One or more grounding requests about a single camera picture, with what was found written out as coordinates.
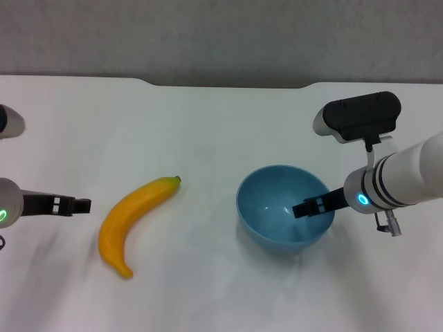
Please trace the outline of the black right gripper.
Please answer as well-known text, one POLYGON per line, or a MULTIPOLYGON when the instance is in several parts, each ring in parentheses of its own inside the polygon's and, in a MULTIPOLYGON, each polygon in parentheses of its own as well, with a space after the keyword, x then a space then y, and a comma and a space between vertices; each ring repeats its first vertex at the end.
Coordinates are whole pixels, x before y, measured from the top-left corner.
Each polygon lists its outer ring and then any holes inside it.
POLYGON ((296 219, 308 216, 316 216, 326 212, 336 211, 349 207, 344 188, 338 188, 323 196, 315 196, 305 199, 301 204, 292 207, 296 219))

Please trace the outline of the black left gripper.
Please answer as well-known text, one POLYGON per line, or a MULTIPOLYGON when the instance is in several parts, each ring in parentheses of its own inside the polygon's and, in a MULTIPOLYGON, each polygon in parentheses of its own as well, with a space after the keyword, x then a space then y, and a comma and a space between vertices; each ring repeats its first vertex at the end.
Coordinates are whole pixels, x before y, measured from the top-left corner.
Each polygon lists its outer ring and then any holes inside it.
POLYGON ((52 194, 25 194, 22 216, 89 214, 90 199, 75 199, 52 194))

